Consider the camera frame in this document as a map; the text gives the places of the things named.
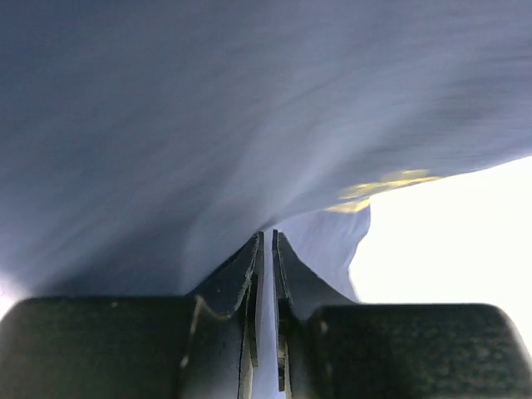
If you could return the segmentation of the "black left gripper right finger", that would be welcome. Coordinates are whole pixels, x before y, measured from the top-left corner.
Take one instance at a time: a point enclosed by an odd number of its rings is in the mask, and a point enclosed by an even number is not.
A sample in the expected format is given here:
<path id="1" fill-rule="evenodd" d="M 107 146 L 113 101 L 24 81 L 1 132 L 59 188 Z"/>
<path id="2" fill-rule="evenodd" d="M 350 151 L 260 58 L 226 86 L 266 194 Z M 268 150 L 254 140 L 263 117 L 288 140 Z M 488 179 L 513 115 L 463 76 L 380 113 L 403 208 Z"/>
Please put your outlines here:
<path id="1" fill-rule="evenodd" d="M 481 303 L 360 304 L 272 240 L 278 388 L 288 398 L 528 398 L 514 324 Z"/>

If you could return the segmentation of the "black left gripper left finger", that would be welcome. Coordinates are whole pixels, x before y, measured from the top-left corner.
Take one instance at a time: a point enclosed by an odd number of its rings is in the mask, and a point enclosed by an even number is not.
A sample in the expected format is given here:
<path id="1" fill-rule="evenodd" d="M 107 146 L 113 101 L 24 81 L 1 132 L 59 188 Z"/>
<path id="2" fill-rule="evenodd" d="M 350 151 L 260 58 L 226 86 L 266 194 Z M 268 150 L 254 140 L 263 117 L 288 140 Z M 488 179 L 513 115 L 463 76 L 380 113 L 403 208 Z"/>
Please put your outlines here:
<path id="1" fill-rule="evenodd" d="M 249 398 L 264 237 L 180 297 L 29 298 L 1 321 L 4 398 Z"/>

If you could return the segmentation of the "blue denim pillowcase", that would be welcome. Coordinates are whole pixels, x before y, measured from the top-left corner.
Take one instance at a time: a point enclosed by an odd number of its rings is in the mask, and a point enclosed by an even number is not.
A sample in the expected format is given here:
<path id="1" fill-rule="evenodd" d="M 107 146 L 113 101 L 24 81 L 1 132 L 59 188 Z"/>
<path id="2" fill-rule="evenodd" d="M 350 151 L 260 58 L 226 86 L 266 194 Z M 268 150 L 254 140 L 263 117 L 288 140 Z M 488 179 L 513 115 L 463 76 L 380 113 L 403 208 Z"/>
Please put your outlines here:
<path id="1" fill-rule="evenodd" d="M 249 398 L 288 398 L 275 232 L 359 303 L 370 197 L 530 151 L 528 1 L 1 4 L 8 311 L 185 296 L 262 234 Z"/>

